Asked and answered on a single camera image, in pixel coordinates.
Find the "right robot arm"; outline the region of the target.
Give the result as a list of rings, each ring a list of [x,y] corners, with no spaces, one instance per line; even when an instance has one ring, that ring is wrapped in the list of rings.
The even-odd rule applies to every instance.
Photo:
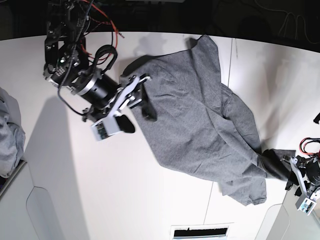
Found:
[[[115,109],[121,117],[123,107],[141,107],[143,117],[157,120],[157,112],[150,102],[144,83],[150,76],[143,74],[134,84],[134,76],[115,81],[107,75],[118,57],[117,44],[101,46],[91,55],[86,49],[86,36],[91,24],[90,10],[96,8],[92,0],[48,1],[45,64],[43,76],[57,88],[57,96],[82,121],[96,122]]]

